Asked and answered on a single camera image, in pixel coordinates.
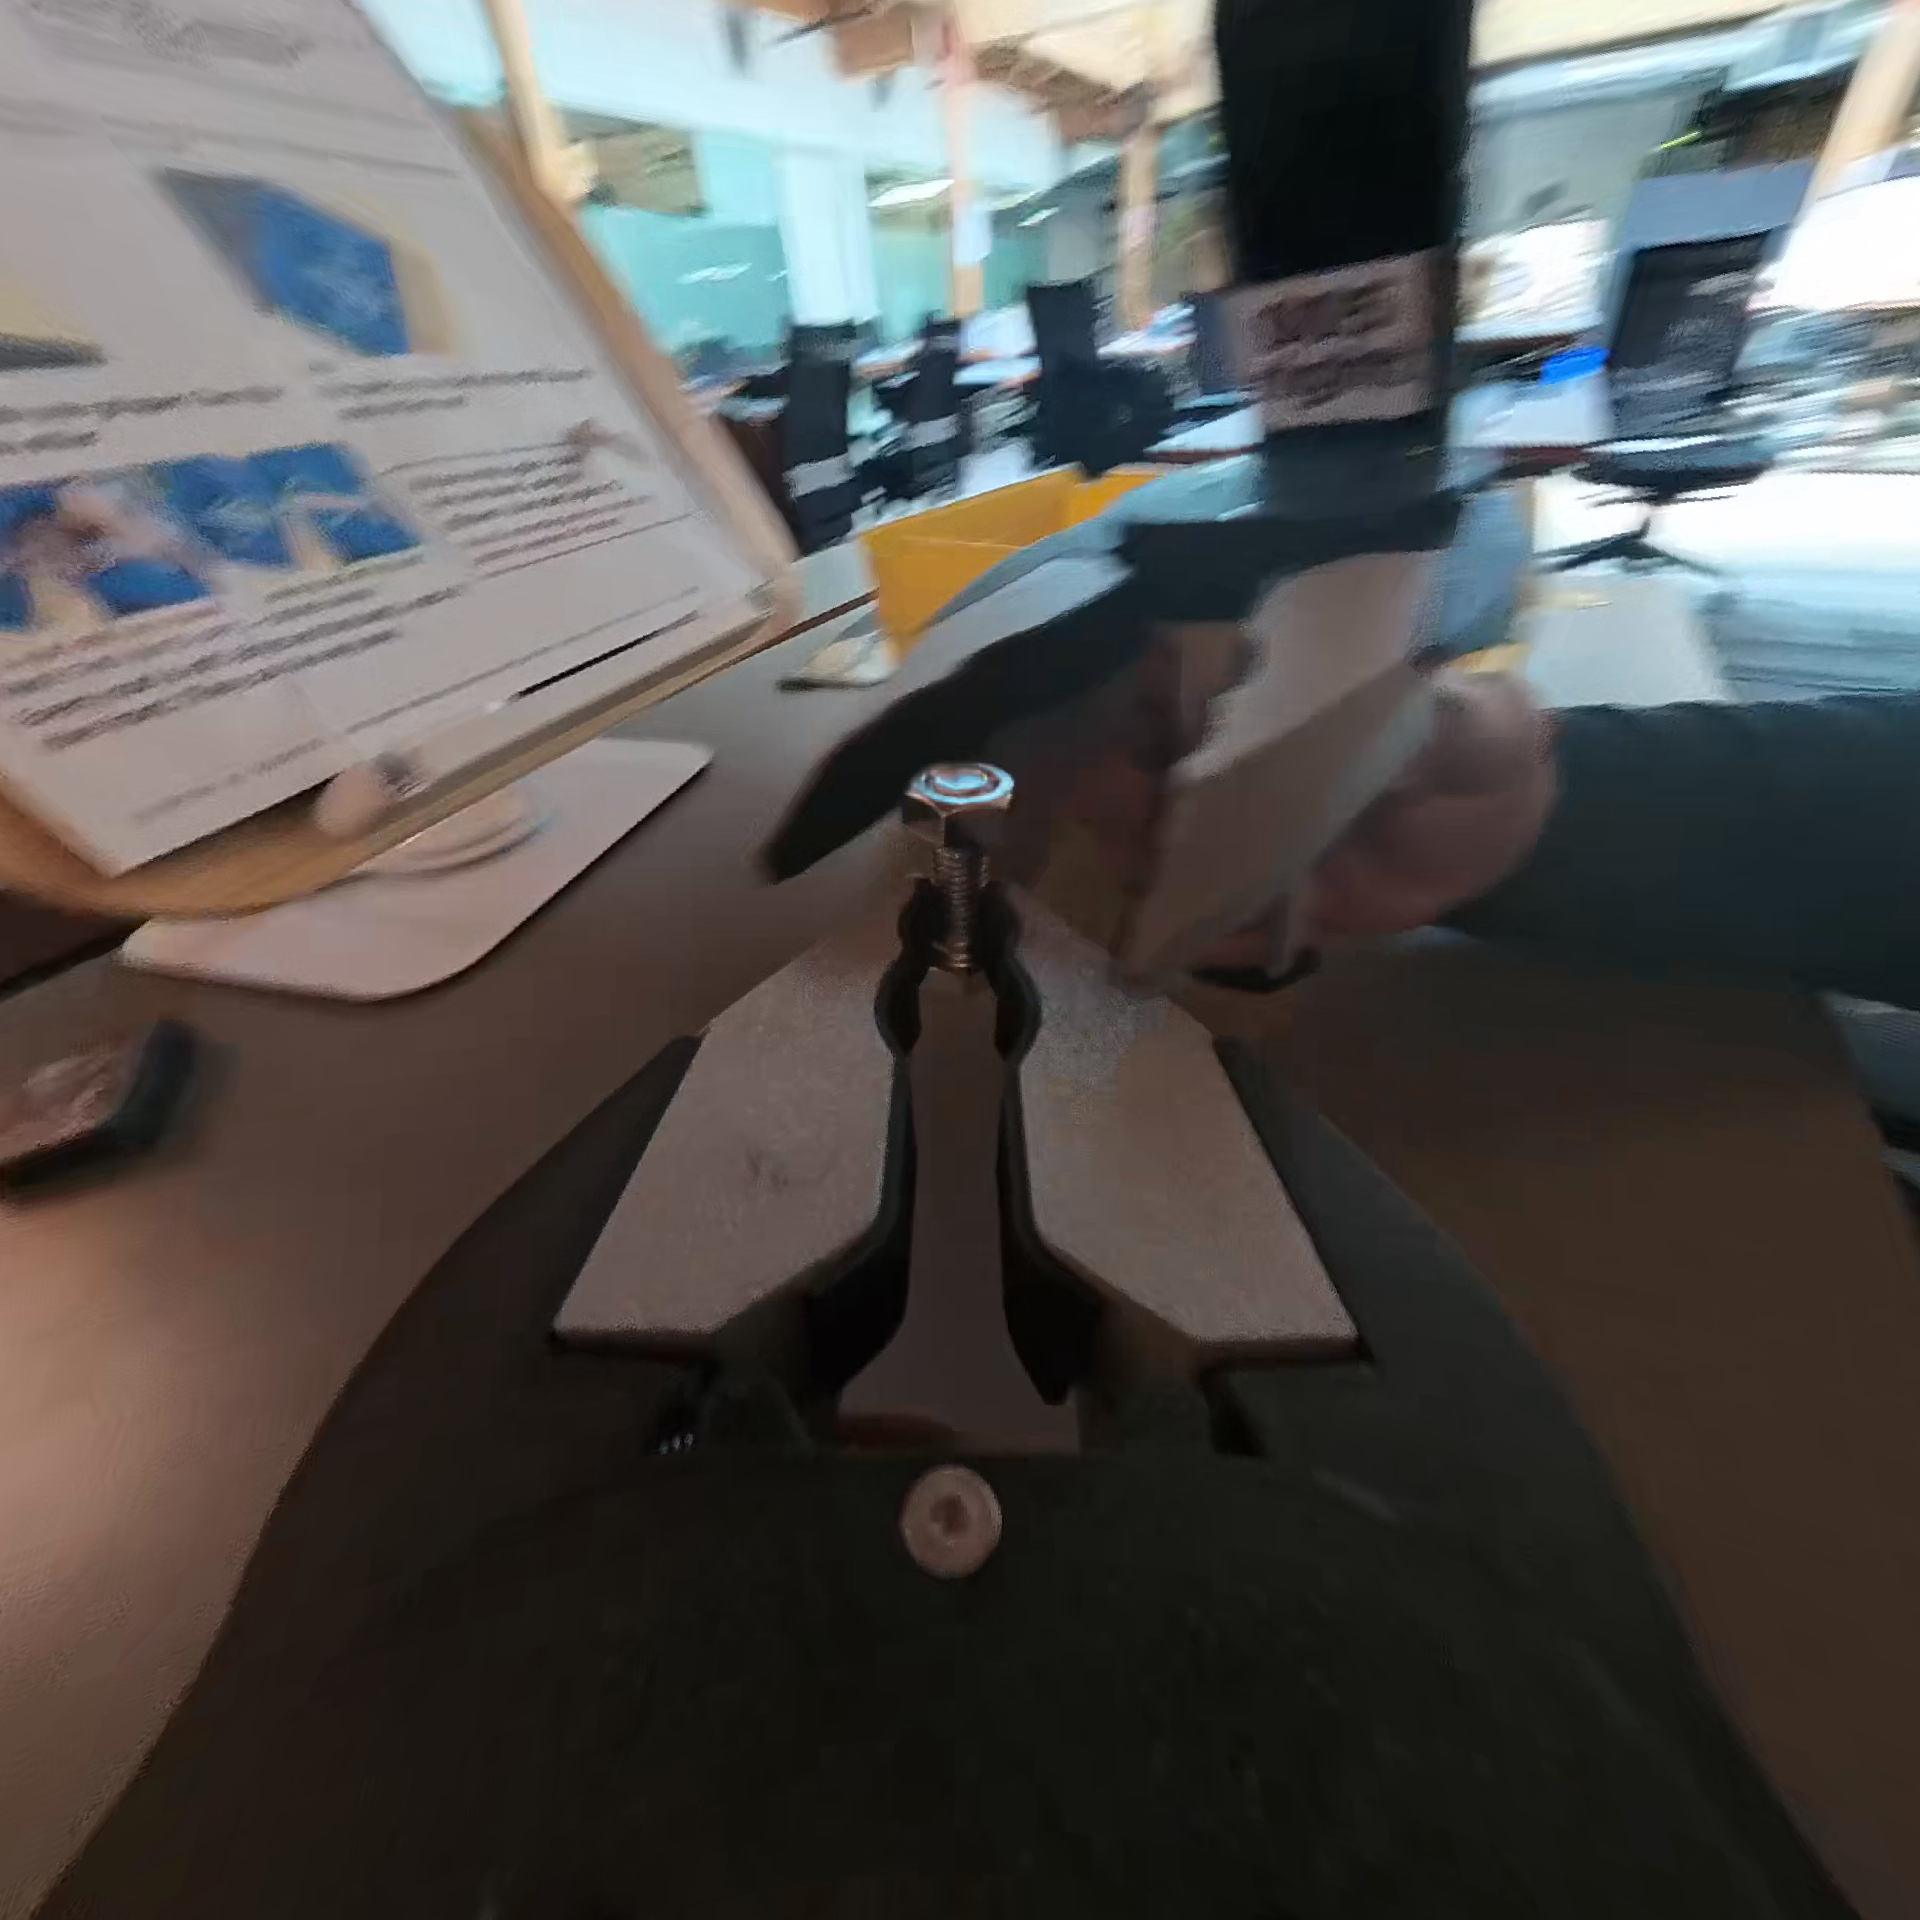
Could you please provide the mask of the steel hex bolt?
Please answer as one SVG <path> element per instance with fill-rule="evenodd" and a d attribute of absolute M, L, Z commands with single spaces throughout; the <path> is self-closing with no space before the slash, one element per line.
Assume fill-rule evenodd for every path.
<path fill-rule="evenodd" d="M 979 970 L 982 906 L 992 889 L 992 854 L 969 830 L 942 829 L 930 842 L 932 923 L 928 945 L 939 970 Z"/>

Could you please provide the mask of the black backpack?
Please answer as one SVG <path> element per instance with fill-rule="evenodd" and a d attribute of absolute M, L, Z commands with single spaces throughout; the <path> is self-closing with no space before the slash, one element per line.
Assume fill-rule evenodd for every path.
<path fill-rule="evenodd" d="M 1089 279 L 1030 282 L 1024 306 L 1041 359 L 1028 418 L 1035 466 L 1102 477 L 1146 464 L 1173 422 L 1160 368 L 1099 350 L 1097 294 Z"/>

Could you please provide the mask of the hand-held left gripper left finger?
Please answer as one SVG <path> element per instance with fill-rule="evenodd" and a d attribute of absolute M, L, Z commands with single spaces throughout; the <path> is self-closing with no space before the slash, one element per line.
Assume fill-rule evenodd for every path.
<path fill-rule="evenodd" d="M 901 961 L 901 907 L 880 906 L 709 1022 L 561 1304 L 561 1345 L 758 1367 L 818 1402 L 877 1358 L 914 1213 Z"/>

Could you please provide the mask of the person's right hand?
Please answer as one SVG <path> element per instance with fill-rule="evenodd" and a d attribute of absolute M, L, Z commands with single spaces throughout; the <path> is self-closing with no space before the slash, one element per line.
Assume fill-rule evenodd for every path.
<path fill-rule="evenodd" d="M 1315 862 L 1292 957 L 1441 923 L 1526 861 L 1555 794 L 1553 720 L 1524 683 L 1436 674 L 1421 749 Z"/>

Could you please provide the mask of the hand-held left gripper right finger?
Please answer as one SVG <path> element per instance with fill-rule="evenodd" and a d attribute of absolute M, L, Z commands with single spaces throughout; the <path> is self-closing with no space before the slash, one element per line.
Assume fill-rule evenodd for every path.
<path fill-rule="evenodd" d="M 1212 1034 L 1019 897 L 996 1050 L 1001 1298 L 1045 1403 L 1361 1355 Z"/>

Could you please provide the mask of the person's right forearm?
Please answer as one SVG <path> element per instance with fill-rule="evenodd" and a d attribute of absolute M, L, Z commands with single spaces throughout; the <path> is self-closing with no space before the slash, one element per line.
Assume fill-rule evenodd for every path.
<path fill-rule="evenodd" d="M 1917 698 L 1582 706 L 1492 945 L 1917 1007 Z"/>

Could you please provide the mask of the black battery pack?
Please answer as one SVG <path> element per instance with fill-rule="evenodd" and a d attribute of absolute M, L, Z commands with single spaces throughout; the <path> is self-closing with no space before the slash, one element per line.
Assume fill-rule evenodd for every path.
<path fill-rule="evenodd" d="M 102 1176 L 177 1128 L 202 1063 L 198 1037 L 158 1021 L 2 1077 L 2 1195 Z"/>

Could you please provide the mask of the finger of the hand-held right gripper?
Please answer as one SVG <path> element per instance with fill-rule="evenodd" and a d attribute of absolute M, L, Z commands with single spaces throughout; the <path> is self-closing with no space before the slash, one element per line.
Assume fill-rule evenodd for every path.
<path fill-rule="evenodd" d="M 920 635 L 880 704 L 800 781 L 763 843 L 786 882 L 891 818 L 934 761 L 988 761 L 1082 713 L 1128 706 L 1153 677 L 1155 643 L 1136 582 L 1138 529 L 1099 517 L 992 565 Z"/>
<path fill-rule="evenodd" d="M 1128 977 L 1170 983 L 1233 938 L 1277 970 L 1316 861 L 1427 738 L 1436 574 L 1294 574 L 1238 622 L 1243 670 L 1168 776 L 1128 915 Z"/>

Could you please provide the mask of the yellow plastic storage bin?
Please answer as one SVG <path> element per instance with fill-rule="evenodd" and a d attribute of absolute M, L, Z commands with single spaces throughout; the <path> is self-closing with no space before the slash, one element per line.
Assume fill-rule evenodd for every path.
<path fill-rule="evenodd" d="M 996 565 L 1035 559 L 1043 542 L 1091 523 L 1166 474 L 1163 464 L 1128 464 L 1099 477 L 1054 466 L 889 520 L 861 537 L 877 634 L 896 658 L 906 658 L 949 605 Z"/>

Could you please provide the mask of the large black office chair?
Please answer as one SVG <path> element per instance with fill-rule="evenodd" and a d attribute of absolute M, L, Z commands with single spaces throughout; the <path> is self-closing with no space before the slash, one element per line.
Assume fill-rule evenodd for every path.
<path fill-rule="evenodd" d="M 1604 301 L 1608 425 L 1574 477 L 1642 512 L 1624 534 L 1542 554 L 1540 574 L 1611 567 L 1726 573 L 1664 547 L 1654 526 L 1693 497 L 1728 497 L 1774 463 L 1726 406 L 1761 277 L 1809 198 L 1813 161 L 1776 161 L 1636 183 L 1618 226 Z"/>

